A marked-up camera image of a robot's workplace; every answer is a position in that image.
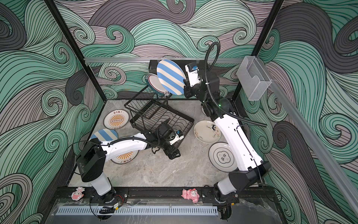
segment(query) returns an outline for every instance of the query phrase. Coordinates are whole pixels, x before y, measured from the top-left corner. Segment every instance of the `orange sunburst pattern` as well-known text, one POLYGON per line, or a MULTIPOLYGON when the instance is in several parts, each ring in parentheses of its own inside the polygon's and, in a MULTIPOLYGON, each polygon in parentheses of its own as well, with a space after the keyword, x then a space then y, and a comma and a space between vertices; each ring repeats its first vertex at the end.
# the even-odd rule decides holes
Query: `orange sunburst pattern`
POLYGON ((124 160, 124 159, 128 159, 129 157, 131 157, 131 155, 133 155, 133 152, 127 152, 127 153, 124 153, 120 156, 117 156, 118 159, 121 159, 121 160, 124 160))
POLYGON ((121 114, 116 114, 110 118, 109 123, 113 127, 118 127, 123 124, 125 121, 125 117, 121 114))

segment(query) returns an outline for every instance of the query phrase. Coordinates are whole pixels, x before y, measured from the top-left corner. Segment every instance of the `wire basket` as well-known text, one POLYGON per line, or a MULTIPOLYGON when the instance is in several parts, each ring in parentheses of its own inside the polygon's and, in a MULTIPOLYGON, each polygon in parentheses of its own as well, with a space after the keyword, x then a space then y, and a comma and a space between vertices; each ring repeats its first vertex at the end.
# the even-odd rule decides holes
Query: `wire basket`
POLYGON ((143 116, 146 119, 151 119, 152 116, 160 109, 161 106, 168 101, 172 96, 159 95, 155 93, 148 85, 134 95, 124 107, 129 109, 135 115, 143 116))
MULTIPOLYGON (((151 109, 148 109, 148 113, 153 114, 151 119, 147 119, 144 116, 141 116, 139 113, 132 114, 132 111, 130 111, 132 115, 132 119, 130 120, 132 127, 139 131, 155 131, 159 124, 166 121, 167 119, 170 119, 168 125, 171 126, 175 132, 181 130, 185 138, 194 124, 194 119, 171 108, 168 103, 161 105, 158 109, 155 108, 157 107, 154 106, 151 107, 151 109)), ((178 149, 184 138, 173 144, 175 149, 178 149)))

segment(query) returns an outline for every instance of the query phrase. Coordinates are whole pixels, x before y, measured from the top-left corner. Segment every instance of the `transparent plastic holder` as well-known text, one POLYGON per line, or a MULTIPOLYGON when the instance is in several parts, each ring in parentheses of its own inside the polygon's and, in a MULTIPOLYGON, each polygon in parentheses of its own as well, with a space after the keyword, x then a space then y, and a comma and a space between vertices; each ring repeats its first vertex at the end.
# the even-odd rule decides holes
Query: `transparent plastic holder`
POLYGON ((237 77, 250 101, 260 100, 272 80, 263 61, 255 56, 245 56, 237 77))

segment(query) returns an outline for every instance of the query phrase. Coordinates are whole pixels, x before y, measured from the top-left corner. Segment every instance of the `swirl pattern wallpaper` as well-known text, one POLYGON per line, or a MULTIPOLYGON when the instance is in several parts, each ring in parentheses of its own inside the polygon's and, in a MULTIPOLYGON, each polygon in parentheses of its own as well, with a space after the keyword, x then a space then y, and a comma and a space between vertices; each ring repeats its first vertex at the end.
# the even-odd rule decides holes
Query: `swirl pattern wallpaper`
POLYGON ((40 223, 102 105, 45 2, 0 1, 0 223, 40 223))
MULTIPOLYGON (((289 0, 293 4, 300 0, 289 0)), ((55 0, 85 57, 203 58, 219 41, 219 57, 252 53, 274 0, 55 0)), ((148 63, 92 63, 106 97, 143 89, 148 63)), ((220 92, 231 97, 239 65, 217 64, 220 92)), ((172 98, 185 98, 184 95, 172 98)))
MULTIPOLYGON (((358 1, 284 5, 259 57, 292 104, 358 186, 358 1)), ((270 89, 260 101, 240 92, 241 114, 269 124, 246 128, 273 170, 288 223, 358 223, 332 178, 270 89)))

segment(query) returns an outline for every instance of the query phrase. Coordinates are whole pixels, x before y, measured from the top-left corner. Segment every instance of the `pink plush toy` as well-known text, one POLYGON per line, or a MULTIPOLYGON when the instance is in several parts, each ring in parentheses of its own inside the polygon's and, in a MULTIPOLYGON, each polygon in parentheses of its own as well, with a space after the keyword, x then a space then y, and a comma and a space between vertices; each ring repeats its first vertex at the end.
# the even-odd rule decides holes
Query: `pink plush toy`
POLYGON ((200 196, 198 194, 198 191, 194 188, 189 190, 183 189, 182 197, 184 199, 193 200, 194 203, 197 203, 200 196))
POLYGON ((84 194, 82 192, 84 192, 83 187, 76 188, 76 191, 71 194, 72 200, 78 201, 79 199, 83 198, 84 194))

